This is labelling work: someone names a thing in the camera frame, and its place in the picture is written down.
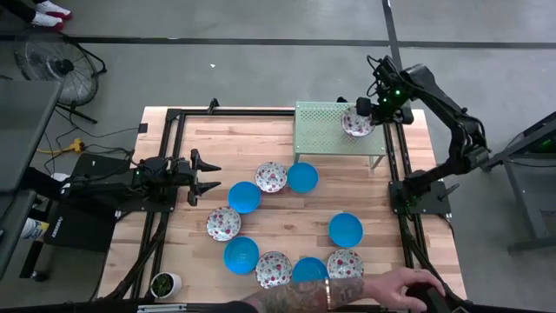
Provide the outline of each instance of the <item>potted plant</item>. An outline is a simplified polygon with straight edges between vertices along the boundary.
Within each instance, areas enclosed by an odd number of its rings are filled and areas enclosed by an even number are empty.
[[[150,293],[158,299],[175,296],[182,288],[182,279],[172,273],[162,272],[156,274],[150,282]]]

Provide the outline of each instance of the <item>wooden table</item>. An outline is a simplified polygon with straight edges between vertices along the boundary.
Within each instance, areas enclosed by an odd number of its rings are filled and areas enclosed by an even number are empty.
[[[145,108],[142,123],[148,123],[149,130],[138,135],[136,161],[158,155],[166,109]],[[412,168],[430,169],[435,161],[423,110],[414,110],[414,117],[415,122],[405,127]],[[181,292],[171,302],[227,302],[261,289],[255,274],[238,276],[226,269],[222,260],[226,243],[207,235],[206,220],[211,210],[228,204],[228,191],[235,183],[254,181],[261,163],[276,161],[287,167],[293,163],[293,121],[294,117],[187,117],[182,156],[189,158],[189,151],[197,148],[204,161],[222,167],[221,171],[200,173],[200,181],[221,181],[222,185],[203,195],[196,207],[187,204],[186,188],[179,194],[169,219],[161,265],[162,271],[174,272],[183,281]],[[169,142],[171,155],[174,138]],[[363,240],[353,248],[365,263],[365,275],[403,266],[398,220],[389,208],[387,162],[371,174],[369,159],[364,156],[302,156],[301,160],[318,169],[321,180],[317,188],[306,195],[289,189],[263,195],[255,212],[242,215],[240,235],[253,238],[261,254],[278,250],[292,264],[304,256],[326,263],[338,249],[328,238],[328,222],[337,213],[351,212],[365,230]],[[398,167],[403,177],[403,169]],[[137,259],[145,216],[131,213],[117,224],[99,296],[110,293]],[[432,264],[454,292],[466,298],[450,229],[437,216],[423,216],[422,220]],[[142,295],[149,285],[150,262],[145,269]]]

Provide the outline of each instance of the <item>shoe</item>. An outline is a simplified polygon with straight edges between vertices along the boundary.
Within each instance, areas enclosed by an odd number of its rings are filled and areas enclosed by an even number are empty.
[[[64,20],[69,20],[73,17],[70,10],[59,7],[50,1],[37,3],[35,6],[35,10],[51,17],[60,17]]]
[[[58,31],[63,29],[62,18],[47,16],[46,14],[39,12],[35,14],[35,18],[33,18],[31,23],[36,26],[48,27]]]

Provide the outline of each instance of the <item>gray floor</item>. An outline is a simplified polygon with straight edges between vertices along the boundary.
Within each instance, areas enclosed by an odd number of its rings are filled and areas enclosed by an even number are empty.
[[[387,39],[380,0],[60,0],[75,12],[66,32],[73,35],[134,37]],[[556,20],[550,0],[391,0],[400,40],[554,42]],[[103,22],[98,23],[98,16]],[[21,27],[0,17],[0,30]],[[138,124],[147,105],[291,106],[296,100],[355,99],[370,83],[365,55],[389,48],[87,44],[109,72],[96,99],[83,111],[97,126],[77,121],[96,134]],[[0,74],[21,79],[11,43],[0,43]],[[554,111],[556,50],[403,49],[404,65],[424,63],[437,83],[485,126],[490,147],[503,149],[513,136]],[[427,112],[434,153],[447,156],[449,133]],[[54,115],[50,138],[69,130]],[[135,135],[123,133],[86,143],[131,148]],[[65,138],[69,143],[74,136]],[[47,156],[33,164],[43,167]],[[75,158],[56,162],[70,172]],[[502,168],[479,170],[449,183],[453,226],[467,294],[476,303],[556,310],[556,250],[509,256],[506,246],[526,239],[525,223]],[[91,296],[103,255],[52,249],[42,260],[52,277],[45,283],[17,279],[27,243],[17,249],[9,276],[0,282],[0,306],[84,301]]]

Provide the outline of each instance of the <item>electric fan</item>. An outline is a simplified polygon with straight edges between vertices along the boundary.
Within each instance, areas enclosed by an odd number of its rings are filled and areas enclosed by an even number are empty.
[[[75,107],[89,103],[98,92],[98,76],[106,72],[102,59],[61,32],[29,28],[16,37],[14,57],[27,80],[59,81],[58,104],[77,114]],[[103,68],[96,70],[90,57]]]

